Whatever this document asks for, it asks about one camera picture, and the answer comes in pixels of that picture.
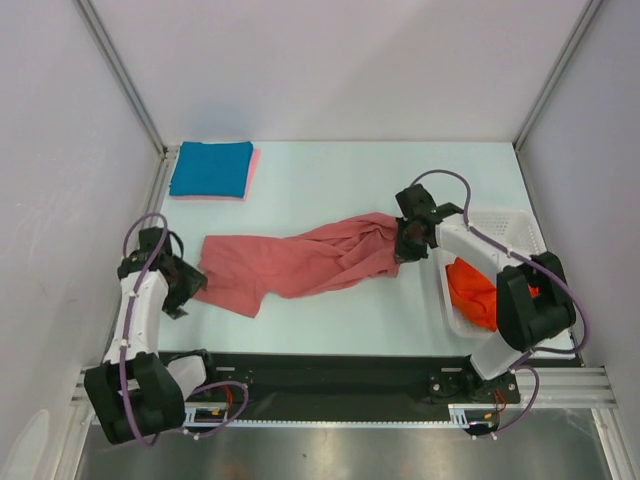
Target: pink cloth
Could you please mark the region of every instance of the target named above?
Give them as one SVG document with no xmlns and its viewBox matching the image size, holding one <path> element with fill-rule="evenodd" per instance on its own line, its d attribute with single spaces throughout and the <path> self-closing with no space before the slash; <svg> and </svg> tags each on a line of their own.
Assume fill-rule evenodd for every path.
<svg viewBox="0 0 640 480">
<path fill-rule="evenodd" d="M 396 232 L 394 217 L 370 213 L 289 238 L 208 236 L 199 264 L 208 284 L 195 298 L 253 318 L 268 292 L 294 298 L 395 277 Z"/>
<path fill-rule="evenodd" d="M 260 160 L 260 150 L 257 148 L 253 149 L 253 154 L 251 155 L 251 159 L 249 160 L 249 171 L 247 172 L 247 185 L 244 187 L 244 196 L 242 198 L 238 197 L 225 197 L 222 195 L 177 195 L 175 197 L 176 200 L 235 200 L 238 202 L 244 202 L 249 195 L 249 189 L 251 188 L 251 182 L 253 182 L 253 176 L 256 173 L 256 168 L 258 168 L 258 160 Z"/>
</svg>

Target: stack of folded towels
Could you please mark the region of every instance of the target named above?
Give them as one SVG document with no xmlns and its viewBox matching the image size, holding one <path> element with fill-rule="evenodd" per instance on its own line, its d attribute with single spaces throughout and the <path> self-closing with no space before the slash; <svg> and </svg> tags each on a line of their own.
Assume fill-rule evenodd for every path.
<svg viewBox="0 0 640 480">
<path fill-rule="evenodd" d="M 260 151 L 251 142 L 184 142 L 169 195 L 183 199 L 246 200 Z"/>
</svg>

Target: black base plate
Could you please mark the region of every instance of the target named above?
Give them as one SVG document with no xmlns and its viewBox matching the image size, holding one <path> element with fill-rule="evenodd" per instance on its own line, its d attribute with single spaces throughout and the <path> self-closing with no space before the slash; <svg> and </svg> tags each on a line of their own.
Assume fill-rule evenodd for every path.
<svg viewBox="0 0 640 480">
<path fill-rule="evenodd" d="M 161 352 L 160 356 L 167 361 L 177 353 Z M 481 403 L 486 404 L 488 410 L 495 406 L 493 395 L 475 400 L 452 396 L 445 402 L 434 401 L 431 378 L 441 379 L 443 369 L 449 374 L 452 369 L 460 368 L 462 357 L 211 353 L 209 360 L 210 379 L 236 380 L 249 386 L 250 399 L 242 414 L 244 420 L 448 421 L 449 403 Z M 501 387 L 507 401 L 519 401 L 517 389 L 510 391 L 507 384 Z M 241 392 L 233 389 L 233 393 L 237 408 L 242 400 Z M 218 390 L 188 401 L 224 401 L 224 398 L 224 392 Z"/>
</svg>

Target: white wall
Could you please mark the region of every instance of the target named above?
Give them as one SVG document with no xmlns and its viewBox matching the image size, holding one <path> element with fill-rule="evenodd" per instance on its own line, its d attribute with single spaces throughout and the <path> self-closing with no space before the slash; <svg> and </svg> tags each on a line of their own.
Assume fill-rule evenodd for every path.
<svg viewBox="0 0 640 480">
<path fill-rule="evenodd" d="M 586 0 L 95 0 L 166 141 L 512 141 Z"/>
<path fill-rule="evenodd" d="M 640 454 L 640 2 L 608 2 L 525 144 L 543 231 L 593 315 L 586 358 L 609 373 Z"/>
<path fill-rule="evenodd" d="M 157 158 L 71 1 L 0 10 L 0 471 L 48 409 L 42 478 L 79 369 L 106 344 Z"/>
</svg>

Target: metal floor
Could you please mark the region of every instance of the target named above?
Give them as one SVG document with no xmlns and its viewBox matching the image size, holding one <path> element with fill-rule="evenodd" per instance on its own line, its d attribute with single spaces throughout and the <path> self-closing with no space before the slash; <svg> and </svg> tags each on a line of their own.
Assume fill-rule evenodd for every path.
<svg viewBox="0 0 640 480">
<path fill-rule="evenodd" d="M 498 441 L 460 430 L 231 428 L 153 449 L 92 427 L 76 480 L 610 479 L 589 410 L 536 410 Z"/>
</svg>

